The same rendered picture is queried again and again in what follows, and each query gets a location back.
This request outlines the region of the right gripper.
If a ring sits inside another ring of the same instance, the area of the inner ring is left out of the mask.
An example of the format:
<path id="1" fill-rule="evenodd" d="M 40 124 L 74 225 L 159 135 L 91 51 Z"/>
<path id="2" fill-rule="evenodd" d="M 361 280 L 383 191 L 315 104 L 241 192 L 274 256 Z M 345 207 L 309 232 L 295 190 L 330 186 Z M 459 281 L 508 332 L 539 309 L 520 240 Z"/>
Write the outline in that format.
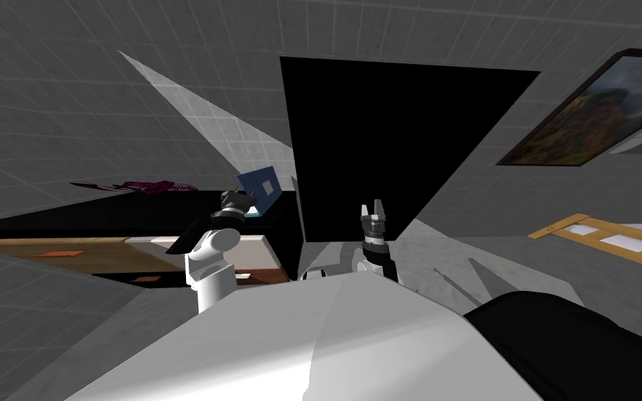
<path id="1" fill-rule="evenodd" d="M 374 214 L 369 214 L 367 205 L 361 206 L 361 225 L 365 241 L 384 241 L 386 215 L 380 199 L 374 200 Z"/>

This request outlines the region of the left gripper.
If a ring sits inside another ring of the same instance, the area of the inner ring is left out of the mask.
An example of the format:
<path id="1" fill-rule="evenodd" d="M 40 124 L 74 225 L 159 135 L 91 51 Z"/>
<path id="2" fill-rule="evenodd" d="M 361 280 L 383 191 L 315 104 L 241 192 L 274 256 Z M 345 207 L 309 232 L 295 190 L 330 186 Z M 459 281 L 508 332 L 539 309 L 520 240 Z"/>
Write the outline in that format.
<path id="1" fill-rule="evenodd" d="M 219 211 L 220 221 L 245 222 L 246 214 L 256 205 L 256 199 L 252 195 L 242 194 L 236 190 L 225 191 L 220 196 L 221 209 Z"/>

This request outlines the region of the blue box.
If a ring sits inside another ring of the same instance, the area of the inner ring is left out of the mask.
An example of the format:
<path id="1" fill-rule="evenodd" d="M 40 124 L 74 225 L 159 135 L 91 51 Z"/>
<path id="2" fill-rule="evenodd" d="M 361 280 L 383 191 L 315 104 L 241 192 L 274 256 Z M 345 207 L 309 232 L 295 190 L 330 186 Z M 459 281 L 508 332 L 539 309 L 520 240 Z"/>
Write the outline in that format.
<path id="1" fill-rule="evenodd" d="M 239 174 L 236 178 L 244 193 L 255 198 L 253 207 L 256 212 L 253 214 L 257 217 L 263 217 L 282 194 L 277 173 L 272 166 Z"/>

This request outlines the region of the black door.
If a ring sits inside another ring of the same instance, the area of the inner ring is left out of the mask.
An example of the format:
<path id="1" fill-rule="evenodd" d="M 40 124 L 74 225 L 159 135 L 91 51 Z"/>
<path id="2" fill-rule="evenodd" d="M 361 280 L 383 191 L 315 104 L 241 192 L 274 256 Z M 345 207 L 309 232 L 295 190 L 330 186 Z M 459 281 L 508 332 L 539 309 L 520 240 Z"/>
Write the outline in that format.
<path id="1" fill-rule="evenodd" d="M 310 242 L 359 241 L 376 199 L 398 238 L 538 76 L 296 57 L 281 69 Z"/>

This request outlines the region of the magenta flat thing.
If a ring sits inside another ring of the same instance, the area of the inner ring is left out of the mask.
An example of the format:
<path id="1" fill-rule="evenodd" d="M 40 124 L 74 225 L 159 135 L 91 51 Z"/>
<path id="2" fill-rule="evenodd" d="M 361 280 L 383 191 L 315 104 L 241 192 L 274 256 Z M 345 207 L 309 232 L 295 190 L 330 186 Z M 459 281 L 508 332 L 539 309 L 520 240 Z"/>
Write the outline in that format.
<path id="1" fill-rule="evenodd" d="M 96 184 L 93 182 L 71 182 L 71 184 L 75 187 L 99 191 L 138 194 L 161 194 L 167 191 L 198 191 L 198 188 L 193 185 L 167 180 L 158 182 L 125 181 L 122 184 Z"/>

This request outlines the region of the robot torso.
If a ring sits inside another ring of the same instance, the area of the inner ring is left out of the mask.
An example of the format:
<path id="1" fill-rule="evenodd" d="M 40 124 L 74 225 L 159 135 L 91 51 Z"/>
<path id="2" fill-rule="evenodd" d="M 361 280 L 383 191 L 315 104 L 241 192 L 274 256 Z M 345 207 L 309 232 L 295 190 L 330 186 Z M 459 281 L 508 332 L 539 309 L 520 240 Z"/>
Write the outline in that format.
<path id="1" fill-rule="evenodd" d="M 234 292 L 67 401 L 542 401 L 461 315 L 372 272 Z"/>

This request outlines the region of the brown wooden table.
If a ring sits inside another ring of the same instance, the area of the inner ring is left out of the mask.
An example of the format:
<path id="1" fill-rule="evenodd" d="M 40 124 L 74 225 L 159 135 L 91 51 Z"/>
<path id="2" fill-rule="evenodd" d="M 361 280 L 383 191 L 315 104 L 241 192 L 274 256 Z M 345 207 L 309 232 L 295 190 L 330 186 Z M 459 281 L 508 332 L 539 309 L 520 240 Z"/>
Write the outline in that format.
<path id="1" fill-rule="evenodd" d="M 186 286 L 185 260 L 166 251 L 175 237 L 94 237 L 0 239 L 0 254 L 61 269 L 107 278 L 141 288 Z M 289 280 L 262 235 L 242 236 L 225 252 L 234 264 L 237 283 L 268 285 Z"/>

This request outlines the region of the dark framed landscape picture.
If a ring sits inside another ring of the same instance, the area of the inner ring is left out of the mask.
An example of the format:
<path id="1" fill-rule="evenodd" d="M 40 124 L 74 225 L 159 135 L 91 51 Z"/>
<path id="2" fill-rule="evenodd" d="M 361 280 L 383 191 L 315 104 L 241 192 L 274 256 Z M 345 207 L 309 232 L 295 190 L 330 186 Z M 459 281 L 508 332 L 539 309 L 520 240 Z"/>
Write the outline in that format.
<path id="1" fill-rule="evenodd" d="M 499 161 L 582 166 L 642 130 L 642 49 L 615 53 Z"/>

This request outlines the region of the light wooden frame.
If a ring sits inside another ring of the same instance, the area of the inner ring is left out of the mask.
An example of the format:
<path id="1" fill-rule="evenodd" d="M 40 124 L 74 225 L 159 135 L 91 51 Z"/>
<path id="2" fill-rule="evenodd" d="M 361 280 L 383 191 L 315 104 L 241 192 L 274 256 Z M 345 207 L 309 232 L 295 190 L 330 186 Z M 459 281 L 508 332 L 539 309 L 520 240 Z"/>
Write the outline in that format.
<path id="1" fill-rule="evenodd" d="M 539 239 L 556 235 L 642 265 L 642 223 L 611 223 L 587 214 L 572 216 L 529 235 Z"/>

